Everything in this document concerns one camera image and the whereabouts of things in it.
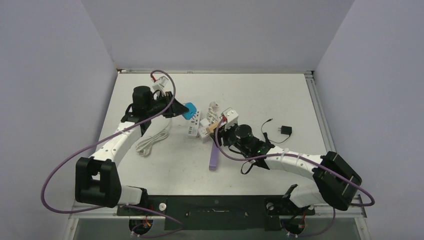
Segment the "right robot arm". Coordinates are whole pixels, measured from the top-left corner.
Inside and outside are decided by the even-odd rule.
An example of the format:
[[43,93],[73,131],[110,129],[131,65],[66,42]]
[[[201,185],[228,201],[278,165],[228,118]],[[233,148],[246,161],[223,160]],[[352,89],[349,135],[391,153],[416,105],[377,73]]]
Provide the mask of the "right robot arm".
[[308,187],[295,184],[293,190],[287,193],[282,207],[289,214],[315,204],[328,204],[346,211],[352,206],[352,200],[362,184],[359,174],[334,151],[310,155],[283,149],[255,137],[247,124],[235,123],[228,127],[224,123],[212,135],[219,146],[234,146],[243,156],[242,159],[252,166],[292,173],[314,182]]

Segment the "white plug adapter with sticker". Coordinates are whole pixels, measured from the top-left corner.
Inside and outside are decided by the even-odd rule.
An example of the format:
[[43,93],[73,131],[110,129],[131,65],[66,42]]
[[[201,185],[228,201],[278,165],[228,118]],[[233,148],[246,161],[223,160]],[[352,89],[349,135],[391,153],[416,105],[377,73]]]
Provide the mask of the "white plug adapter with sticker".
[[210,138],[210,133],[208,132],[208,127],[210,126],[210,121],[207,118],[203,118],[199,122],[198,136],[203,143],[208,142]]

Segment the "purple power strip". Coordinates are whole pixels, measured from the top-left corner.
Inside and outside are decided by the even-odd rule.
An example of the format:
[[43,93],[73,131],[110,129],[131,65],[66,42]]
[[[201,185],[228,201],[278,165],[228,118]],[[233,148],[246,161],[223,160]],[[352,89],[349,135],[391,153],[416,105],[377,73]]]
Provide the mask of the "purple power strip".
[[211,152],[210,152],[209,164],[208,164],[208,169],[210,171],[216,171],[217,170],[218,162],[219,162],[219,155],[220,155],[220,150],[219,150],[218,146],[215,143],[213,143],[212,148],[211,148]]

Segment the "blue plug cube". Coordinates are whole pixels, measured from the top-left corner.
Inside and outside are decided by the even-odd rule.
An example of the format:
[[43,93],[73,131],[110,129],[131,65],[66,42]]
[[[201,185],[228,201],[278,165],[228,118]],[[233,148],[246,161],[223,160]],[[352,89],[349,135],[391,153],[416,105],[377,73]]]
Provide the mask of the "blue plug cube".
[[190,120],[192,119],[196,112],[197,112],[197,108],[196,106],[192,103],[192,102],[187,102],[184,104],[184,106],[188,109],[187,112],[185,112],[182,116],[185,120]]

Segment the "orange plug cube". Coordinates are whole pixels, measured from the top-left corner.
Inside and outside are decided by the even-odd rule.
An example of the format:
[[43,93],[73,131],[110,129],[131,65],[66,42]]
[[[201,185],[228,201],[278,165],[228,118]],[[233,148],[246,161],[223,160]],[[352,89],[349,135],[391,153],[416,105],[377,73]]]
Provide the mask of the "orange plug cube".
[[219,122],[212,123],[211,125],[206,127],[206,131],[209,134],[213,133],[215,131],[215,129],[219,127],[219,124],[220,124]]

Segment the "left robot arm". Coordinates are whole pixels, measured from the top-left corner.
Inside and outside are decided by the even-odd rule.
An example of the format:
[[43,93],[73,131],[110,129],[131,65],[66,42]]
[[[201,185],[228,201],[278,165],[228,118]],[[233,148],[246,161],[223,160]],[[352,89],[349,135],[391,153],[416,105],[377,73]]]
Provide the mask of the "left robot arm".
[[121,184],[118,165],[151,125],[155,116],[191,119],[197,109],[188,102],[174,99],[171,91],[154,96],[148,86],[137,86],[132,103],[127,107],[117,127],[116,135],[89,157],[81,157],[75,166],[75,199],[79,203],[113,208],[129,205],[136,215],[148,211],[148,193],[145,188]]

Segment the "white power strip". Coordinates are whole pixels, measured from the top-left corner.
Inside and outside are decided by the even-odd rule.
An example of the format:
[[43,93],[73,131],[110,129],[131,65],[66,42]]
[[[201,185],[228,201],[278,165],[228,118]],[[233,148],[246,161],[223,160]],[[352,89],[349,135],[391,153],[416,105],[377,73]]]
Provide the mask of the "white power strip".
[[199,135],[199,126],[201,120],[201,111],[198,110],[194,116],[189,120],[187,136],[189,138],[197,138]]

